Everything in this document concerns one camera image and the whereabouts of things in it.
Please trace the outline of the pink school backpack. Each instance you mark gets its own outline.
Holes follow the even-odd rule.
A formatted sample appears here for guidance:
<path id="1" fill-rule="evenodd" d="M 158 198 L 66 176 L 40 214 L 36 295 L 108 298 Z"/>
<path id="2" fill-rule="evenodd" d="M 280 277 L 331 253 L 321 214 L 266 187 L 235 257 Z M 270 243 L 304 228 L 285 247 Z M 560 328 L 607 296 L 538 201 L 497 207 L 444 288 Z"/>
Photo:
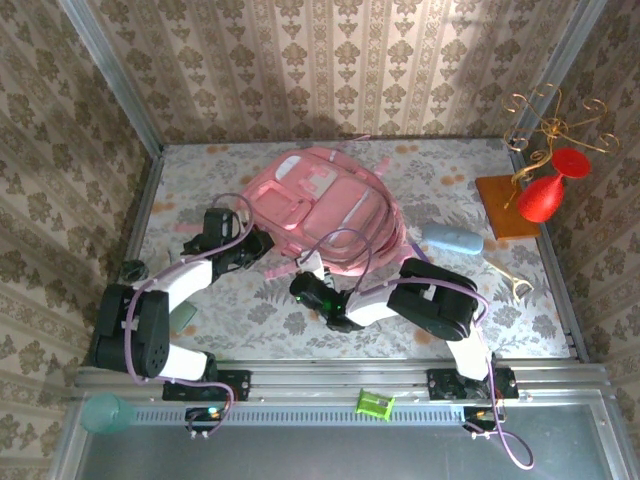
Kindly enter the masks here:
<path id="1" fill-rule="evenodd" d="M 389 164 L 368 170 L 338 149 L 314 146 L 283 153 L 252 179 L 242 202 L 271 236 L 271 250 L 291 260 L 266 279 L 322 267 L 354 277 L 418 252 L 381 180 Z"/>

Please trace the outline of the light blue pencil case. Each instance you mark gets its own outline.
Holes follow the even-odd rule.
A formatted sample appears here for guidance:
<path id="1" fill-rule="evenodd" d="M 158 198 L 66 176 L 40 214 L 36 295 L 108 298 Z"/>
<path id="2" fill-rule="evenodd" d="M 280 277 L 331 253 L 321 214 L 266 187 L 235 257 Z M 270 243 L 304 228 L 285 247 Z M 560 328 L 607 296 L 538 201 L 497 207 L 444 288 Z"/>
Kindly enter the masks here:
<path id="1" fill-rule="evenodd" d="M 434 247 L 461 254 L 477 255 L 484 248 L 484 239 L 461 227 L 429 223 L 422 228 L 422 239 Z"/>

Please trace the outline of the floral table cover sheet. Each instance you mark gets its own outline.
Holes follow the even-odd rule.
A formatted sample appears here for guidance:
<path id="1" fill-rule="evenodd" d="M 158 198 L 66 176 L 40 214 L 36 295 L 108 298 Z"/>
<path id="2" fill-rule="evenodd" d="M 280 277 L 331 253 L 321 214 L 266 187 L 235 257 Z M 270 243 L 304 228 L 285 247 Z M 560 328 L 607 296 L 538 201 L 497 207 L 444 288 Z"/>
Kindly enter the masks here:
<path id="1" fill-rule="evenodd" d="M 211 203 L 233 206 L 250 180 L 292 144 L 170 145 L 151 207 L 140 259 L 151 272 L 174 263 Z M 549 287 L 538 244 L 533 239 L 496 240 L 475 179 L 512 171 L 509 151 L 498 138 L 369 140 L 343 145 L 367 168 L 390 164 L 383 182 L 397 199 L 410 236 L 419 239 L 431 222 L 481 235 L 484 249 L 465 255 L 425 245 L 434 264 L 473 280 L 489 302 L 482 325 L 488 346 L 504 359 L 571 358 Z M 516 303 L 510 283 L 484 257 L 499 260 L 534 290 Z M 269 253 L 247 270 L 227 274 L 193 295 L 197 313 L 172 341 L 221 359 L 446 358 L 446 344 L 400 317 L 363 330 L 330 330 L 315 312 L 297 303 L 290 278 L 268 280 L 265 273 L 284 263 Z"/>

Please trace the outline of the grey green flat card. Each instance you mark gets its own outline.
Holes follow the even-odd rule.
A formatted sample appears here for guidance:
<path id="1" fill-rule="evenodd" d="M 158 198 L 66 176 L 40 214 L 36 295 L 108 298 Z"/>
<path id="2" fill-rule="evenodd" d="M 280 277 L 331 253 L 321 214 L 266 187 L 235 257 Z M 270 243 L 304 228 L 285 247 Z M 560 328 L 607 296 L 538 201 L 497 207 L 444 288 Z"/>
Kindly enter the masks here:
<path id="1" fill-rule="evenodd" d="M 173 334 L 181 334 L 197 313 L 197 308 L 189 301 L 183 301 L 169 315 L 169 326 Z"/>

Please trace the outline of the glass bottle with black cap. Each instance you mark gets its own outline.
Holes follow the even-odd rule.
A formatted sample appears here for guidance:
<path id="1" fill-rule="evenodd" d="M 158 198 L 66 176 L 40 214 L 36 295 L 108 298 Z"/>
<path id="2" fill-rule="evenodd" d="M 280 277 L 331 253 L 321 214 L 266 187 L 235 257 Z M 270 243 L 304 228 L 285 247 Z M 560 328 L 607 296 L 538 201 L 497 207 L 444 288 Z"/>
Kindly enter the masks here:
<path id="1" fill-rule="evenodd" d="M 139 259 L 126 260 L 122 263 L 120 279 L 127 283 L 144 280 L 149 275 L 146 264 Z"/>

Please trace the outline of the green packet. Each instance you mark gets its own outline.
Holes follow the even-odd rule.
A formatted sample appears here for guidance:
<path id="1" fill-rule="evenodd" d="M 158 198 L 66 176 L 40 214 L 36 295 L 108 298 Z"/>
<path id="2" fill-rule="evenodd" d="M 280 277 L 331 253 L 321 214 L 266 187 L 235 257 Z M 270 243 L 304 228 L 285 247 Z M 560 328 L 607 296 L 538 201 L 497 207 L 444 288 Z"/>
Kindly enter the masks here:
<path id="1" fill-rule="evenodd" d="M 361 389 L 355 412 L 389 422 L 395 405 L 393 396 L 384 396 Z"/>

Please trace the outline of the grey metal shelf plate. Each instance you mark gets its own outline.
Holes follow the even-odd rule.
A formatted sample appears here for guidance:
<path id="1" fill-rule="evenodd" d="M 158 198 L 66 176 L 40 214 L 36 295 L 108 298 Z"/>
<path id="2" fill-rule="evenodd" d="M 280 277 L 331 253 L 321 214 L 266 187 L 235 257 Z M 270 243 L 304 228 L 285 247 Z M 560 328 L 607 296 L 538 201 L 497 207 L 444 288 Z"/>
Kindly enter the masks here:
<path id="1" fill-rule="evenodd" d="M 92 434 L 67 423 L 47 480 L 640 480 L 615 417 L 586 401 L 508 410 L 515 435 L 459 426 L 187 426 Z"/>

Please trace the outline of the gold metal peeler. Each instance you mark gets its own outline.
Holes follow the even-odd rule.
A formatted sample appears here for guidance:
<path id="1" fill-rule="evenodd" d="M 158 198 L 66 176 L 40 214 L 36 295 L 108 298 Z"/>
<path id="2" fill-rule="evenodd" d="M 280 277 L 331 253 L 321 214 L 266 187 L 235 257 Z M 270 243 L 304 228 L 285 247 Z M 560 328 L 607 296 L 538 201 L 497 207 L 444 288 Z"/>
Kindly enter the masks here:
<path id="1" fill-rule="evenodd" d="M 533 285 L 528 280 L 514 275 L 499 260 L 491 257 L 484 257 L 484 260 L 510 283 L 511 294 L 516 303 L 520 303 L 528 293 L 534 290 Z"/>

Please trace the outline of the wooden base board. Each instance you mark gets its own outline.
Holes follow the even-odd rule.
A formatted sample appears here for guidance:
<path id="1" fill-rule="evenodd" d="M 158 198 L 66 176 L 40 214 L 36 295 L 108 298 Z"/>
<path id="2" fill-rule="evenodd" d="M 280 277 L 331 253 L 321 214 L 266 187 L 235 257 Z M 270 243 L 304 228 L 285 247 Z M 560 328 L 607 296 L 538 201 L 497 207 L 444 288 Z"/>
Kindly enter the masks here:
<path id="1" fill-rule="evenodd" d="M 496 240 L 523 240 L 540 235 L 540 227 L 524 219 L 517 209 L 522 189 L 512 184 L 511 175 L 479 177 L 475 185 Z"/>

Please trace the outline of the teal plastic cup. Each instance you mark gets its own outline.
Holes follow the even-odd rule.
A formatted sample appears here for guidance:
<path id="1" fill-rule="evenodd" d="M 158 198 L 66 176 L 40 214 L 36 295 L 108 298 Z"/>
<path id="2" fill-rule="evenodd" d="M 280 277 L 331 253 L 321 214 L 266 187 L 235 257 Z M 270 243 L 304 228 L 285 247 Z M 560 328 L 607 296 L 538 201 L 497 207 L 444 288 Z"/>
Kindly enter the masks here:
<path id="1" fill-rule="evenodd" d="M 136 419 L 135 408 L 112 393 L 90 397 L 84 402 L 80 423 L 92 434 L 112 434 L 129 428 Z"/>

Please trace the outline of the red plastic goblet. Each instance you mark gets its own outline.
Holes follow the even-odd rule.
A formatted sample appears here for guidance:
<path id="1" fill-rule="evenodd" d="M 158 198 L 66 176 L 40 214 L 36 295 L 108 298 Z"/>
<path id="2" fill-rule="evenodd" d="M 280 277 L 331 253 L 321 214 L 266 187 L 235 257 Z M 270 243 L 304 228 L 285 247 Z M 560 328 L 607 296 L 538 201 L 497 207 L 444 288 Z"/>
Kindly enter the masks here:
<path id="1" fill-rule="evenodd" d="M 591 163 L 582 152 L 563 147 L 551 154 L 554 175 L 544 176 L 531 183 L 520 195 L 517 209 L 520 215 L 533 223 L 548 221 L 564 198 L 564 180 L 581 179 L 591 171 Z"/>

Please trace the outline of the aluminium front rail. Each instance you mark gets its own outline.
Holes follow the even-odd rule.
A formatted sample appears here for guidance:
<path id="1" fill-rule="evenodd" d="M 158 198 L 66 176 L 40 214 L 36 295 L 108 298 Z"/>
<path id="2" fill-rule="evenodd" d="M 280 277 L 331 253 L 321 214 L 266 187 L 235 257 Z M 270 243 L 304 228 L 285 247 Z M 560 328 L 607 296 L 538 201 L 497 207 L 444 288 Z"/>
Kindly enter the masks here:
<path id="1" fill-rule="evenodd" d="M 345 405 L 361 389 L 394 396 L 402 405 L 430 401 L 427 372 L 452 368 L 446 360 L 253 360 L 220 361 L 222 370 L 251 372 L 248 405 Z M 573 359 L 511 360 L 518 399 L 511 404 L 564 405 L 614 397 L 606 369 Z"/>

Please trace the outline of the aluminium table side rail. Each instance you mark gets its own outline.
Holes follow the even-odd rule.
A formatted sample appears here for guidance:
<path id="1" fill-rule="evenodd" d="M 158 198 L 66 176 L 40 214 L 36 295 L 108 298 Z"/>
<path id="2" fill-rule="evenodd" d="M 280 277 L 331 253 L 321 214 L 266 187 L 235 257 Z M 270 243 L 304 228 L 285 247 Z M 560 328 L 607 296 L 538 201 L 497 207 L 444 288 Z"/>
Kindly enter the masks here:
<path id="1" fill-rule="evenodd" d="M 163 167 L 162 157 L 151 162 L 139 205 L 135 208 L 124 261 L 139 259 Z M 168 355 L 169 315 L 160 310 L 164 303 L 159 294 L 144 293 L 136 304 L 131 303 L 135 282 L 120 279 L 121 266 L 116 281 L 108 285 L 102 295 L 88 359 L 95 367 L 126 373 L 125 350 L 129 349 L 137 374 L 156 374 L 160 371 L 161 361 Z"/>
<path id="2" fill-rule="evenodd" d="M 522 153 L 519 152 L 515 152 L 512 155 L 512 160 L 516 166 L 520 166 L 521 168 L 532 164 L 532 161 L 529 164 L 526 164 Z M 553 168 L 551 161 L 549 161 L 546 165 L 533 172 L 531 180 L 519 181 L 517 185 L 521 187 L 523 193 L 524 190 L 535 180 L 554 174 L 555 169 Z M 572 349 L 575 358 L 585 362 L 589 359 L 589 356 L 580 332 L 579 322 L 571 304 L 571 299 L 562 275 L 559 260 L 552 245 L 551 230 L 547 225 L 547 221 L 536 224 L 540 227 L 540 239 L 537 241 L 538 247 L 540 248 L 543 265 L 547 272 L 549 287 L 553 294 L 559 319 L 566 330 L 566 336 L 570 340 L 569 348 Z"/>

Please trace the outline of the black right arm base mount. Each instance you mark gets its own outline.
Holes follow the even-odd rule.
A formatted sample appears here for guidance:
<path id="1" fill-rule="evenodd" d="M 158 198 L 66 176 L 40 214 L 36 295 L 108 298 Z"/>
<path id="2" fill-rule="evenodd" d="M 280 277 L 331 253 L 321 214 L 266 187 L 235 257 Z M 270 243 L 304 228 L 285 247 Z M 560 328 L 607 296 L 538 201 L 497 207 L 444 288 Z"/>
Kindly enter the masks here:
<path id="1" fill-rule="evenodd" d="M 473 380 L 460 375 L 455 368 L 429 369 L 426 372 L 427 387 L 431 400 L 489 400 L 489 377 Z M 497 399 L 517 399 L 518 386 L 514 372 L 508 367 L 494 371 Z"/>

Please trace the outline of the aluminium corner post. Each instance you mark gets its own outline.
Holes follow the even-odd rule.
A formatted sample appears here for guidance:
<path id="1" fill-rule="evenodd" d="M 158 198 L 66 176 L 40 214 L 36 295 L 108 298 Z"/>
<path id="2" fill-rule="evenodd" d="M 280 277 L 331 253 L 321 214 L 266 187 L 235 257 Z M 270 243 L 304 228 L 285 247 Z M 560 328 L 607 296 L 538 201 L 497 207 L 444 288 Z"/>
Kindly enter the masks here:
<path id="1" fill-rule="evenodd" d="M 579 0 L 543 73 L 534 81 L 530 93 L 511 93 L 502 106 L 516 115 L 517 122 L 504 135 L 515 151 L 526 148 L 527 141 L 541 122 L 542 114 L 559 94 L 558 88 L 582 49 L 588 35 L 606 6 L 607 0 Z"/>
<path id="2" fill-rule="evenodd" d="M 59 2 L 150 158 L 157 161 L 162 155 L 163 142 L 146 111 L 142 97 L 136 92 L 125 71 L 124 63 L 118 59 L 113 43 L 99 25 L 87 0 Z"/>

